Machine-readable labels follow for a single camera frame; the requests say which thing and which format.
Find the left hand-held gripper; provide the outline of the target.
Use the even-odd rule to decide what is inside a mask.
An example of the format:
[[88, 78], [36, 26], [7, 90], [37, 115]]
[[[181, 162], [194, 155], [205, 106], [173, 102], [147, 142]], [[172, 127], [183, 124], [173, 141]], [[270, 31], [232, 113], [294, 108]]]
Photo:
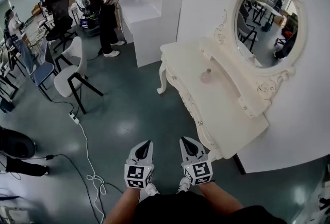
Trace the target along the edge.
[[129, 188], [146, 188], [153, 177], [153, 143], [143, 141], [133, 147], [124, 166], [124, 180]]

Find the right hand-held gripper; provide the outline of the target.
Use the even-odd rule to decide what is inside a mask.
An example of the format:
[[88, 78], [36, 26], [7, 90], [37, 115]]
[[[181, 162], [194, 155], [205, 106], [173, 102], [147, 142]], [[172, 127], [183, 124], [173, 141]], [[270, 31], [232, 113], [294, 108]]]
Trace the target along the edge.
[[204, 146], [199, 141], [185, 136], [180, 138], [179, 145], [183, 158], [181, 165], [189, 182], [192, 185], [210, 182], [213, 170]]

